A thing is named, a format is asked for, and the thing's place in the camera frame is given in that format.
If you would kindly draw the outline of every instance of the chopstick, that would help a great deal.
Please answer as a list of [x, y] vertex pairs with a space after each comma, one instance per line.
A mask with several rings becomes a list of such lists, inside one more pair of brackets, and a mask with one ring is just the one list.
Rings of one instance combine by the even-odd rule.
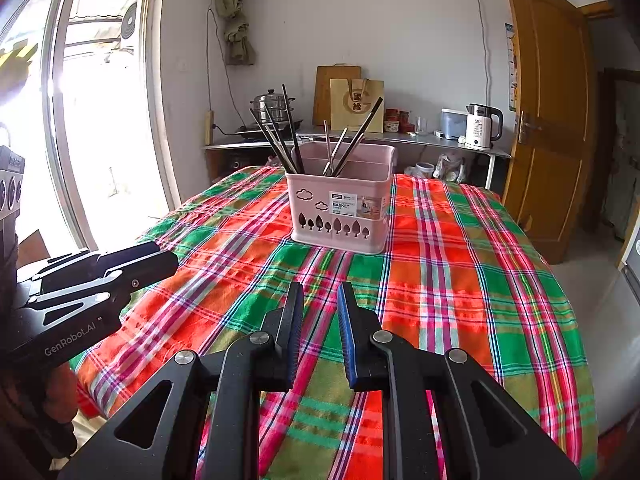
[[329, 137], [329, 125], [324, 122], [324, 138], [326, 139], [326, 156], [328, 157], [327, 164], [331, 168], [331, 172], [334, 172], [334, 160], [331, 156], [331, 138]]
[[[334, 150], [331, 153], [331, 158], [335, 158], [335, 155], [337, 155], [338, 149], [340, 148], [342, 141], [344, 140], [344, 137], [347, 135], [347, 131], [349, 131], [349, 127], [345, 128], [340, 134], [340, 139], [338, 139], [338, 142], [334, 146]], [[329, 171], [329, 163], [327, 163], [326, 166], [324, 167], [324, 170], [322, 170], [322, 176], [327, 176], [328, 171]]]
[[296, 168], [300, 174], [306, 174], [305, 165], [302, 163], [302, 155], [300, 155], [300, 146], [298, 144], [298, 136], [296, 135], [296, 125], [293, 122], [291, 115], [291, 108], [289, 107], [289, 97], [287, 96], [287, 88], [282, 85], [282, 95], [284, 96], [284, 106], [287, 111], [287, 120], [289, 121], [289, 130], [291, 131], [291, 137], [293, 138], [293, 151], [296, 154]]
[[360, 144], [360, 141], [364, 137], [364, 132], [369, 127], [369, 124], [373, 120], [373, 116], [376, 114], [376, 112], [380, 108], [380, 105], [382, 104], [382, 101], [383, 101], [382, 97], [379, 97], [378, 100], [376, 101], [376, 104], [373, 105], [373, 108], [369, 112], [369, 115], [367, 116], [365, 121], [362, 123], [362, 126], [358, 129], [358, 131], [355, 134], [355, 136], [353, 137], [353, 139], [351, 139], [351, 142], [347, 146], [347, 150], [344, 152], [344, 155], [340, 159], [340, 162], [338, 162], [338, 165], [332, 171], [331, 176], [340, 175], [340, 172], [344, 168], [344, 165], [347, 163], [347, 160], [348, 160], [349, 156], [351, 155], [351, 152], [356, 149], [357, 145]]
[[278, 146], [277, 139], [275, 137], [272, 137], [273, 134], [269, 131], [269, 129], [264, 124], [260, 122], [258, 115], [253, 108], [251, 108], [251, 115], [254, 116], [255, 122], [258, 124], [258, 127], [260, 128], [261, 132], [269, 141], [269, 144], [271, 145], [271, 149], [273, 149], [276, 156], [280, 159], [285, 171], [287, 171], [288, 173], [297, 173], [296, 168], [291, 166], [289, 158], [286, 156], [286, 153], [283, 153], [281, 147]]
[[[280, 134], [280, 129], [278, 128], [278, 125], [276, 124], [276, 121], [273, 120], [273, 116], [271, 115], [271, 112], [269, 111], [269, 107], [265, 107], [264, 111], [267, 112], [267, 117], [271, 121], [271, 126], [273, 127], [273, 133], [276, 135], [276, 137], [280, 141], [280, 144], [282, 145], [282, 149], [284, 150], [285, 153], [287, 153], [287, 156], [288, 156], [289, 155], [289, 150], [287, 148], [287, 143], [282, 138], [282, 135]], [[290, 161], [291, 165], [295, 168], [296, 165], [293, 163], [293, 160], [289, 160], [289, 161]]]

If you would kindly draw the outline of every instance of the curtain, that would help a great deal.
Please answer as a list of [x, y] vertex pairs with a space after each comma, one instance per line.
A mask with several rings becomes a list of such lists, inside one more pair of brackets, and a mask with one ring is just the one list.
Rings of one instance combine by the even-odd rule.
[[225, 20], [228, 65], [252, 65], [255, 51], [247, 38], [249, 23], [242, 13], [242, 0], [216, 0], [216, 12]]

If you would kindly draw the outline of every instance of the kraft paper bag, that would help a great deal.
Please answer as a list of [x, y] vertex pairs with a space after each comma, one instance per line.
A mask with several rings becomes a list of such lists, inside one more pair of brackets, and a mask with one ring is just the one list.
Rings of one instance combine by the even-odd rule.
[[[331, 129], [354, 132], [369, 115], [379, 97], [385, 96], [385, 82], [373, 79], [331, 79]], [[367, 132], [383, 132], [385, 110], [381, 106]]]

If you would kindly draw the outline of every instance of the electrical cord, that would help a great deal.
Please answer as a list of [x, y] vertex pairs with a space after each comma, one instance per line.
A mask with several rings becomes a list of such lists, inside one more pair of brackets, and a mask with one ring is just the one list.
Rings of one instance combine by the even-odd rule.
[[484, 31], [484, 17], [482, 16], [482, 5], [478, 1], [478, 14], [480, 15], [480, 26], [482, 27], [482, 48], [484, 49], [484, 98], [487, 106], [491, 105], [491, 75], [489, 73], [489, 51], [486, 46], [486, 33]]
[[207, 40], [206, 40], [206, 49], [207, 49], [207, 91], [209, 91], [209, 109], [213, 110], [213, 103], [211, 102], [211, 76], [209, 75], [209, 13], [211, 13], [211, 15], [213, 16], [213, 22], [216, 24], [216, 30], [215, 30], [215, 35], [216, 35], [216, 39], [218, 40], [218, 47], [220, 49], [220, 57], [222, 59], [222, 66], [225, 69], [225, 76], [226, 76], [226, 87], [229, 89], [229, 97], [231, 97], [231, 104], [234, 106], [234, 110], [236, 111], [236, 114], [238, 114], [238, 117], [242, 123], [242, 126], [246, 126], [246, 124], [244, 123], [244, 119], [242, 118], [242, 115], [240, 115], [240, 112], [238, 111], [238, 107], [236, 106], [236, 101], [234, 99], [234, 94], [231, 91], [231, 81], [229, 81], [229, 72], [226, 68], [226, 62], [225, 62], [225, 53], [222, 49], [222, 43], [220, 43], [220, 37], [218, 35], [218, 20], [216, 19], [216, 13], [213, 12], [213, 7], [212, 7], [212, 3], [213, 0], [209, 0], [209, 8], [207, 9]]
[[416, 164], [417, 164], [418, 162], [421, 162], [421, 161], [422, 161], [422, 156], [424, 155], [424, 152], [426, 152], [426, 151], [427, 151], [427, 148], [428, 148], [428, 147], [429, 147], [429, 145], [427, 144], [427, 145], [426, 145], [426, 146], [425, 146], [425, 147], [420, 151], [420, 155], [418, 155], [418, 160], [416, 160], [416, 162], [415, 162]]
[[223, 135], [225, 135], [227, 137], [235, 137], [235, 136], [238, 136], [238, 135], [242, 135], [242, 134], [226, 134], [225, 132], [222, 131], [222, 128], [220, 128], [220, 126], [218, 126], [217, 124], [214, 124], [213, 125], [213, 129], [215, 130], [216, 128], [220, 130], [221, 134], [223, 134]]

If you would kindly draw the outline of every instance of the white wall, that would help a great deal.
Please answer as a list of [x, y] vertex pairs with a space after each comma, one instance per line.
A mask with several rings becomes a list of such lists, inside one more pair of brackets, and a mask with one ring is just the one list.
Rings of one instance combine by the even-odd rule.
[[181, 200], [209, 187], [204, 145], [209, 0], [162, 0], [160, 81], [166, 136]]
[[[510, 149], [514, 114], [508, 112], [504, 23], [511, 22], [511, 13], [508, 0], [481, 2], [490, 103], [506, 112], [507, 131], [499, 144]], [[256, 94], [285, 82], [298, 99], [295, 115], [310, 124], [316, 67], [334, 63], [361, 65], [369, 78], [383, 79], [386, 106], [426, 114], [430, 129], [439, 127], [443, 107], [485, 102], [476, 0], [244, 0], [244, 13], [258, 61], [231, 67], [230, 74], [245, 121]]]
[[[210, 0], [163, 0], [161, 16], [162, 103], [180, 197], [208, 185], [202, 151], [206, 78], [207, 7]], [[267, 88], [287, 84], [295, 115], [310, 124], [316, 66], [359, 64], [371, 78], [385, 80], [389, 107], [425, 113], [430, 128], [439, 110], [484, 102], [481, 28], [476, 0], [244, 0], [250, 40], [258, 53], [251, 67], [229, 67], [236, 104], [245, 121], [249, 101]], [[504, 23], [508, 0], [481, 0], [490, 51], [491, 104], [508, 110], [508, 61]], [[583, 5], [597, 0], [569, 0]], [[209, 29], [212, 109], [223, 130], [241, 123], [226, 88], [222, 58]], [[506, 112], [509, 148], [513, 114]], [[216, 133], [216, 142], [223, 138]]]

